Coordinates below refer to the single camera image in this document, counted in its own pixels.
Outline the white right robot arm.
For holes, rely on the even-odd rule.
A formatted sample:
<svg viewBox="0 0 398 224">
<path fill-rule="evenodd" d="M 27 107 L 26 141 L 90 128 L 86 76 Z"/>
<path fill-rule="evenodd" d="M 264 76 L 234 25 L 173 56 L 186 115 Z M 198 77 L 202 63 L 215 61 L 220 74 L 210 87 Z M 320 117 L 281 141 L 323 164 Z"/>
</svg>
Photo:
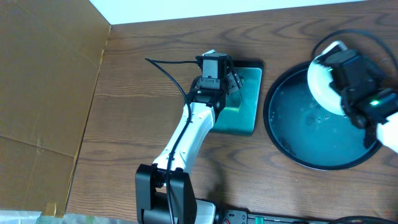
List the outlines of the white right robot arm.
<svg viewBox="0 0 398 224">
<path fill-rule="evenodd" d="M 327 111 L 346 116 L 358 129 L 397 151 L 397 90 L 382 85 L 387 75 L 355 50 L 321 54 L 311 62 L 307 83 Z"/>
</svg>

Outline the green yellow scrub sponge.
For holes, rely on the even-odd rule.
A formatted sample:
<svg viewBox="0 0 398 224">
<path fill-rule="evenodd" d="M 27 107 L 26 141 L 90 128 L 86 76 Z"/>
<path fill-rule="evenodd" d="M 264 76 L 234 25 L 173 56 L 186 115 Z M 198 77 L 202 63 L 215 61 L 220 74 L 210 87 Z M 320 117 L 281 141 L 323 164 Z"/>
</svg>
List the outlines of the green yellow scrub sponge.
<svg viewBox="0 0 398 224">
<path fill-rule="evenodd" d="M 242 106 L 242 96 L 239 91 L 230 93 L 226 98 L 226 106 L 224 110 L 229 113 L 238 113 Z"/>
</svg>

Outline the mint plate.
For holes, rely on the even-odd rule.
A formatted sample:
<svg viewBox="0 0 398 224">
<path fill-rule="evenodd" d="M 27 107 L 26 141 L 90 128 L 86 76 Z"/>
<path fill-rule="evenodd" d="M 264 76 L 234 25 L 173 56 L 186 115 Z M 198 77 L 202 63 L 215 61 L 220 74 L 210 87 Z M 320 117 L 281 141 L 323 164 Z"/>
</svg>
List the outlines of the mint plate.
<svg viewBox="0 0 398 224">
<path fill-rule="evenodd" d="M 345 115 L 341 107 L 341 96 L 335 92 L 330 83 L 333 81 L 328 68 L 316 63 L 322 56 L 317 56 L 309 65 L 307 72 L 307 83 L 315 101 L 330 113 L 340 116 Z"/>
</svg>

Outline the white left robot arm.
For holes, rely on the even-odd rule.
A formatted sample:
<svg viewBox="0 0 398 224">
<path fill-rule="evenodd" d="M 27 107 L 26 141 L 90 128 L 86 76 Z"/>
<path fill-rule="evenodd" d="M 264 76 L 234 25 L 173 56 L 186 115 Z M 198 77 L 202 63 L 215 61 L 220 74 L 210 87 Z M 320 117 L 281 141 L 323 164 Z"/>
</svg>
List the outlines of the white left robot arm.
<svg viewBox="0 0 398 224">
<path fill-rule="evenodd" d="M 151 165 L 135 174 L 139 223 L 217 223 L 221 213 L 213 202 L 197 199 L 190 174 L 206 135 L 238 112 L 244 77 L 231 72 L 224 78 L 227 91 L 192 88 L 184 97 L 183 114 L 169 143 Z"/>
</svg>

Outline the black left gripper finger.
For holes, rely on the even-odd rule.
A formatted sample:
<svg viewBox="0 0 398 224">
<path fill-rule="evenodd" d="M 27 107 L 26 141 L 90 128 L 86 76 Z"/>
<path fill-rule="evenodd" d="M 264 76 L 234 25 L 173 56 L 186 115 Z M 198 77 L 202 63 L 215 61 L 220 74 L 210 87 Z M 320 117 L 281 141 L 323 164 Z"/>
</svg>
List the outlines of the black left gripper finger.
<svg viewBox="0 0 398 224">
<path fill-rule="evenodd" d="M 227 94 L 234 93 L 238 91 L 238 84 L 236 82 L 236 75 L 235 74 L 228 74 L 226 76 L 226 82 L 228 84 L 228 91 Z"/>
<path fill-rule="evenodd" d="M 239 90 L 243 87 L 242 81 L 237 72 L 232 73 L 232 90 Z"/>
</svg>

